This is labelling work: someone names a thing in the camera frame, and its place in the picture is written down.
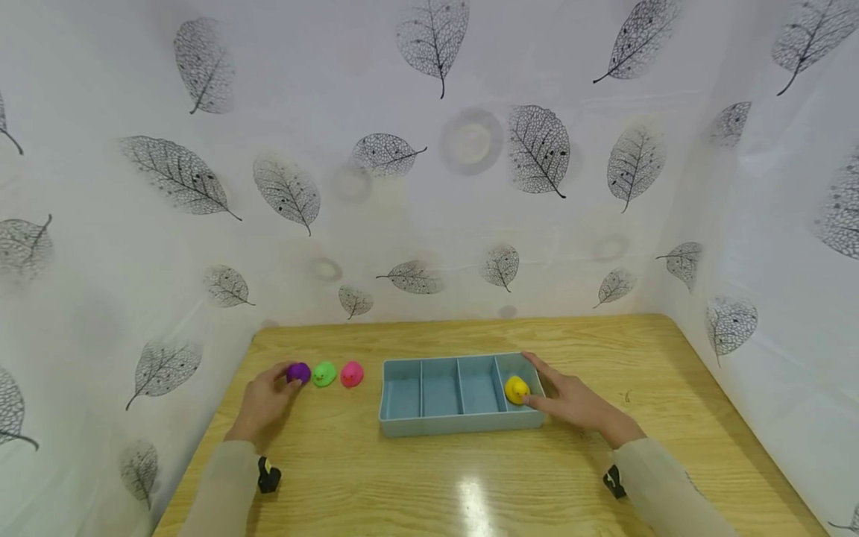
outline rubber duck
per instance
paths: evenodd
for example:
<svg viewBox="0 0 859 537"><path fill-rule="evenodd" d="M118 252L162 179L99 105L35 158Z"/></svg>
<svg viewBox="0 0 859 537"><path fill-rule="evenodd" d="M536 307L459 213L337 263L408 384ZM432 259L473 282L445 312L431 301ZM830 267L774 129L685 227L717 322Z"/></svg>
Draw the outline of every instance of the rubber duck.
<svg viewBox="0 0 859 537"><path fill-rule="evenodd" d="M511 376L507 379L507 382L504 383L504 395L507 396L507 400L513 403L514 405L522 404L522 396L530 395L531 388L517 375Z"/></svg>
<svg viewBox="0 0 859 537"><path fill-rule="evenodd" d="M318 387L325 387L337 378L337 368L331 362L323 362L314 367L313 381Z"/></svg>
<svg viewBox="0 0 859 537"><path fill-rule="evenodd" d="M355 387L364 378L364 368L358 362L349 362L340 371L340 381L346 387Z"/></svg>
<svg viewBox="0 0 859 537"><path fill-rule="evenodd" d="M298 379L302 384L310 382L310 366L304 362L296 362L286 368L286 382Z"/></svg>

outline green rubber duck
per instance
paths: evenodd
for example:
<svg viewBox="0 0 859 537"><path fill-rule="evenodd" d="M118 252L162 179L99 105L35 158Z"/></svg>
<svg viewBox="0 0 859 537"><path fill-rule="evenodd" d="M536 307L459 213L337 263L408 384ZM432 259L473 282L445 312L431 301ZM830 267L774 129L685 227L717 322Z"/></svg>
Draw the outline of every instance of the green rubber duck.
<svg viewBox="0 0 859 537"><path fill-rule="evenodd" d="M314 368L313 381L318 387L325 387L337 378L337 368L331 362L323 362Z"/></svg>

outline white curtain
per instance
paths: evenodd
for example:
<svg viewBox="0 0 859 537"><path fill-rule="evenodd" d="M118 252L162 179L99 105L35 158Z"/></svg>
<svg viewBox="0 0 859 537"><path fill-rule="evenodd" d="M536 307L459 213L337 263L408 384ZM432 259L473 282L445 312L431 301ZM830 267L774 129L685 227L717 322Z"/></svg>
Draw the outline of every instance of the white curtain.
<svg viewBox="0 0 859 537"><path fill-rule="evenodd" d="M262 326L654 311L850 525L859 0L0 10L0 534L151 533Z"/></svg>

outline yellow rubber duck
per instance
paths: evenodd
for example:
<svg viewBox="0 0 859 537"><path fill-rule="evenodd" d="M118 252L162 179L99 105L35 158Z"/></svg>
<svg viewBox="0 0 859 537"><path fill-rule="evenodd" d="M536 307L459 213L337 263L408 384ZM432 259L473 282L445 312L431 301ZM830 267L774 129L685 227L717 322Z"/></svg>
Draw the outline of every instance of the yellow rubber duck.
<svg viewBox="0 0 859 537"><path fill-rule="evenodd" d="M504 395L514 405L522 404L522 396L530 395L531 388L520 377L513 375L504 383Z"/></svg>

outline pink rubber duck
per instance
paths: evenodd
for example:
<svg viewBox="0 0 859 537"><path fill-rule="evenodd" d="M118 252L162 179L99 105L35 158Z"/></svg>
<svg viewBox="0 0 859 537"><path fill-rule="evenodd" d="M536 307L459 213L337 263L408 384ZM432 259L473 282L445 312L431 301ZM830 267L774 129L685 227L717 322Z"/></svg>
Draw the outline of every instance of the pink rubber duck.
<svg viewBox="0 0 859 537"><path fill-rule="evenodd" d="M340 370L340 381L346 387L355 387L364 379L364 368L358 362L349 362Z"/></svg>

